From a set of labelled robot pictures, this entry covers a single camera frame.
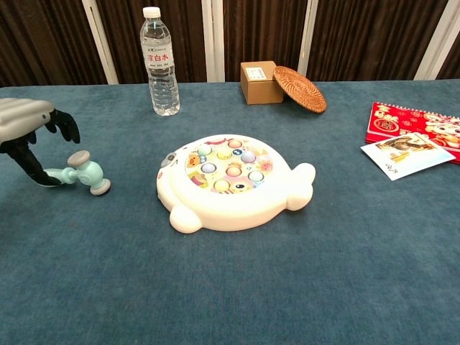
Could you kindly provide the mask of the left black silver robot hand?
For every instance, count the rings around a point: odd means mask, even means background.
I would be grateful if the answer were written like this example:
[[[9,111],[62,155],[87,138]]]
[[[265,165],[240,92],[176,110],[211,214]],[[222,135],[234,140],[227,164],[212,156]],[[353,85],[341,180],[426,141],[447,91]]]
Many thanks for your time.
[[[58,186],[60,180],[48,175],[29,149],[37,142],[35,131],[41,127],[51,133],[60,131],[67,142],[78,144],[81,140],[74,118],[53,103],[30,98],[1,99],[1,153],[10,156],[39,185]]]

